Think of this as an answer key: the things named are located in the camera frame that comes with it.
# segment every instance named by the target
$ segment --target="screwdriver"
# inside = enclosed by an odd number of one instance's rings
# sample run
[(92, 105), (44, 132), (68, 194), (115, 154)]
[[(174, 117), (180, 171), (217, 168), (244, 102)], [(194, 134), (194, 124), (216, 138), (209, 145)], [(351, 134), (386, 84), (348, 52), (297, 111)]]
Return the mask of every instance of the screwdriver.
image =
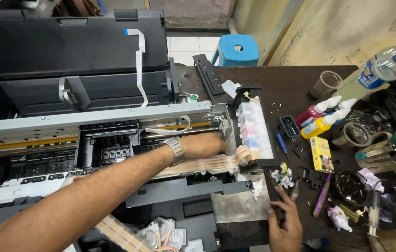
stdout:
[(288, 162), (290, 162), (290, 158), (288, 157), (288, 151), (286, 150), (285, 144), (283, 143), (282, 136), (279, 133), (277, 134), (277, 139), (279, 140), (279, 144), (282, 147), (282, 150), (286, 155), (286, 159), (288, 159)]

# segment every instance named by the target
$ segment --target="wristwatch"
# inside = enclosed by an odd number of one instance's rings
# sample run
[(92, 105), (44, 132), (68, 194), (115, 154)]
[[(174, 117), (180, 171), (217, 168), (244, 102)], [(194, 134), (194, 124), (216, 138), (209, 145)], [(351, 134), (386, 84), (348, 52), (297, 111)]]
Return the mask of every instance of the wristwatch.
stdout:
[(170, 148), (172, 148), (172, 151), (175, 155), (175, 159), (173, 161), (172, 166), (175, 166), (179, 163), (181, 163), (184, 160), (184, 149), (182, 148), (181, 143), (179, 143), (178, 139), (176, 137), (169, 138), (165, 141), (162, 141), (158, 144), (158, 147), (168, 145)]

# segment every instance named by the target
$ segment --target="cigarette pack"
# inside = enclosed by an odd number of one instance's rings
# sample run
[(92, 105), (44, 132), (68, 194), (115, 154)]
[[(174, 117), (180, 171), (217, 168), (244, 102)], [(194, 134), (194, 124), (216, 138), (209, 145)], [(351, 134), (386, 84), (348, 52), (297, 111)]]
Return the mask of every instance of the cigarette pack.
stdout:
[(314, 169), (324, 173), (334, 173), (335, 168), (330, 154), (329, 142), (326, 139), (314, 136), (310, 138), (310, 144)]

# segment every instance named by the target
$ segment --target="blue stool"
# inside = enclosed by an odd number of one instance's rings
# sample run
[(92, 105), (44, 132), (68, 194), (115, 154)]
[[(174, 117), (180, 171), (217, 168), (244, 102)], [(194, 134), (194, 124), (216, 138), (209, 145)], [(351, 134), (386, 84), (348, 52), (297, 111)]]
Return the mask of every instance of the blue stool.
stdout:
[[(240, 51), (237, 51), (235, 46), (240, 46)], [(223, 35), (211, 60), (213, 66), (217, 62), (218, 56), (220, 57), (218, 66), (256, 66), (258, 62), (257, 44), (254, 38), (248, 35)]]

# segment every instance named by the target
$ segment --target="wooden table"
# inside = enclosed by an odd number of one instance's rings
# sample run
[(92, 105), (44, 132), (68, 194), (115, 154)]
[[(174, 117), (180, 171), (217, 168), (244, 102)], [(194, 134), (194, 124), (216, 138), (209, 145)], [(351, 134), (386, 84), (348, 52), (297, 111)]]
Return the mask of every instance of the wooden table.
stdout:
[[(265, 116), (265, 121), (271, 128), (273, 135), (277, 134), (277, 123), (280, 116), (291, 115), (298, 116), (314, 102), (307, 99), (305, 93), (318, 80), (320, 73), (325, 70), (331, 70), (338, 73), (342, 78), (347, 77), (357, 70), (357, 66), (283, 66), (283, 67), (215, 67), (215, 71), (221, 83), (231, 80), (234, 83), (261, 83), (261, 103)], [(198, 94), (199, 100), (209, 100), (209, 95), (204, 88), (201, 78), (195, 67), (177, 67), (179, 74), (180, 89), (185, 92)], [(278, 158), (287, 162), (282, 149), (275, 137), (274, 145), (280, 151), (276, 152)], [(313, 168), (310, 161), (303, 162), (292, 150), (297, 145), (290, 139), (285, 140), (285, 145), (290, 157), (288, 168), (292, 169), (293, 178), (297, 175), (297, 167), (304, 166)], [(357, 169), (354, 152), (336, 152), (332, 151), (333, 160), (338, 160), (339, 169)], [(303, 182), (300, 188), (299, 197), (296, 204), (299, 209), (299, 217), (303, 226), (303, 238), (328, 238), (344, 239), (346, 243), (359, 242), (360, 239), (366, 241), (366, 225), (362, 223), (351, 225), (354, 232), (338, 232), (327, 216), (327, 207), (329, 202), (325, 202), (323, 209), (318, 217), (313, 217), (312, 213), (319, 195), (319, 191), (314, 190), (310, 183)], [(396, 229), (394, 223), (380, 223), (381, 229)], [(217, 224), (218, 235), (221, 240), (223, 249), (234, 249), (248, 246), (255, 246), (268, 243), (268, 223), (265, 220), (244, 221)]]

